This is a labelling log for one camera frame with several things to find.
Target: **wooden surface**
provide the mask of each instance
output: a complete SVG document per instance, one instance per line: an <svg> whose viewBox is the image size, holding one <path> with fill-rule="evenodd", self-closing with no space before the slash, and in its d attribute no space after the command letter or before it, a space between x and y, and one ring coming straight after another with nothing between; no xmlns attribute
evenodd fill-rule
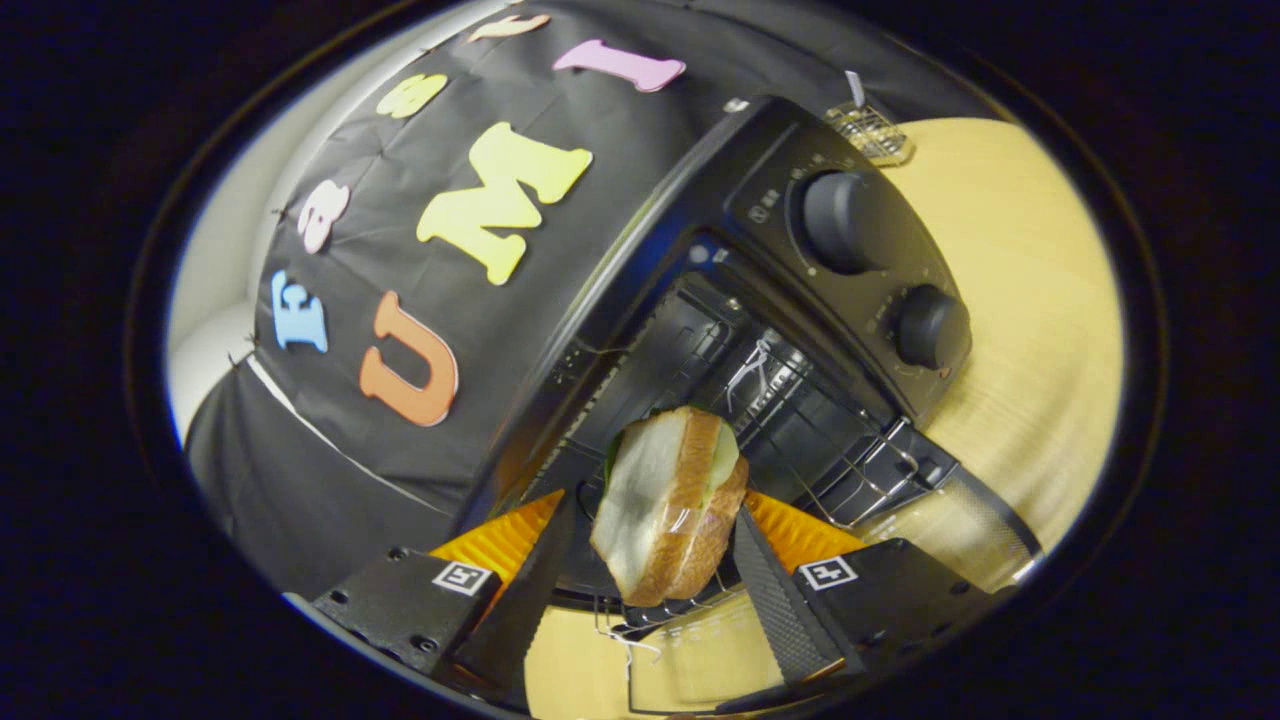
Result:
<svg viewBox="0 0 1280 720"><path fill-rule="evenodd" d="M1070 183L1016 126L942 119L902 129L918 150L886 174L942 249L974 333L969 363L925 430L1052 551L1092 492L1119 409L1120 306L1102 241ZM882 532L982 574L978 530L946 497L929 497ZM658 662L632 650L636 707L705 710L781 680L745 593L689 623L703 628L696 641L680 625L650 637L663 648ZM627 711L626 661L625 646L593 632L590 612L548 610L525 664L534 716L640 717Z"/></svg>

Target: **bread slice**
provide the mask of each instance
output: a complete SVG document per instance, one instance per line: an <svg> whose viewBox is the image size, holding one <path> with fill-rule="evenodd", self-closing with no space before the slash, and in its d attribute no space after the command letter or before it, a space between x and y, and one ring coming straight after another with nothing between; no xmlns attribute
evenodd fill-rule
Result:
<svg viewBox="0 0 1280 720"><path fill-rule="evenodd" d="M732 523L708 528L703 516L712 507L713 520L737 511L741 491L721 488L733 484L731 479L745 486L746 465L739 460L732 430L694 407L669 410L622 430L591 527L591 547L608 566L623 602L649 607L699 577L707 583ZM717 542L719 534L723 538ZM703 536L713 537L699 541Z"/></svg>

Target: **yellow letter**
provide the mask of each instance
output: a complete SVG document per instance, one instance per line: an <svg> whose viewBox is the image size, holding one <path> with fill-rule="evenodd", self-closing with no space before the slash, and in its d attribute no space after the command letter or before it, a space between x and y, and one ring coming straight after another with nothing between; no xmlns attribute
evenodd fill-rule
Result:
<svg viewBox="0 0 1280 720"><path fill-rule="evenodd" d="M417 223L417 238L443 238L479 260L490 283L503 284L525 255L525 238L498 237L484 228L540 225L543 217L520 182L532 186L538 200L553 205L591 164L591 154L552 147L517 135L511 123L498 123L475 141L468 158L483 184L433 197Z"/></svg>
<svg viewBox="0 0 1280 720"><path fill-rule="evenodd" d="M444 76L416 74L407 77L378 101L374 111L396 119L407 118L430 102L448 82L449 78Z"/></svg>

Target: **oven knob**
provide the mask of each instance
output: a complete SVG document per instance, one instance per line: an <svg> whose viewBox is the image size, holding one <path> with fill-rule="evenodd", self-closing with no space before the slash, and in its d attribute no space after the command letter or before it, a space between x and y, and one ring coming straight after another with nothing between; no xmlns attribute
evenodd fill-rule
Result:
<svg viewBox="0 0 1280 720"><path fill-rule="evenodd" d="M902 300L897 320L897 354L911 365L931 370L955 368L969 354L969 310L932 284L922 284Z"/></svg>
<svg viewBox="0 0 1280 720"><path fill-rule="evenodd" d="M800 199L800 225L828 269L845 275L892 265L892 238L906 200L878 172L818 176Z"/></svg>

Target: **bread crust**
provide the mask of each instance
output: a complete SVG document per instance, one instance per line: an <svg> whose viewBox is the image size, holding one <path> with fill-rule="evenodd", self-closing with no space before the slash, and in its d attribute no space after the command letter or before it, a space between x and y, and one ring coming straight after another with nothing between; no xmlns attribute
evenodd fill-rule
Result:
<svg viewBox="0 0 1280 720"><path fill-rule="evenodd" d="M689 600L701 592L712 579L728 548L728 536L733 529L737 509L746 496L746 457L739 455L728 479L716 488L707 501L703 525L689 543L685 562L666 593L668 598Z"/></svg>

